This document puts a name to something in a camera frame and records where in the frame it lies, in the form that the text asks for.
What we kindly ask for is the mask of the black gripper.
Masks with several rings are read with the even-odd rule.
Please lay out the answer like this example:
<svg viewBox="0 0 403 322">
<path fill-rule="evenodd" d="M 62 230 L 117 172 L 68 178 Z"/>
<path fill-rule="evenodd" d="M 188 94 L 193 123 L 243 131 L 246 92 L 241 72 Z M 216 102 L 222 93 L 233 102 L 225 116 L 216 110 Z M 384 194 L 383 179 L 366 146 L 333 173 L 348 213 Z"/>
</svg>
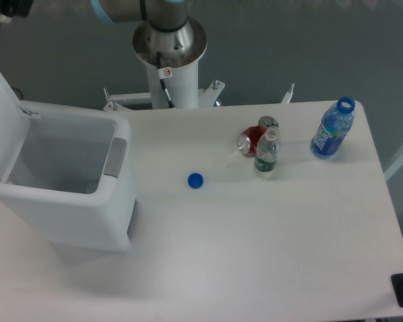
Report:
<svg viewBox="0 0 403 322">
<path fill-rule="evenodd" d="M 27 17 L 33 2 L 33 0 L 0 0 L 0 26 L 10 23 L 14 16 Z"/>
</svg>

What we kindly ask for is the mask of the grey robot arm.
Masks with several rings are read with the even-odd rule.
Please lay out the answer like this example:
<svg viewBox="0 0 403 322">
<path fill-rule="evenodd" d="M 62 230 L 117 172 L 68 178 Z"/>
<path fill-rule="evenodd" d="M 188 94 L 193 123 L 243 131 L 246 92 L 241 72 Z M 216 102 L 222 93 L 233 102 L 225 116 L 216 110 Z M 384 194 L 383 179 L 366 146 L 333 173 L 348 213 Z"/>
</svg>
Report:
<svg viewBox="0 0 403 322">
<path fill-rule="evenodd" d="M 0 27 L 14 17 L 26 18 L 33 1 L 0 1 Z M 186 1 L 91 1 L 91 8 L 104 23 L 148 21 L 164 32 L 182 28 L 188 20 Z"/>
</svg>

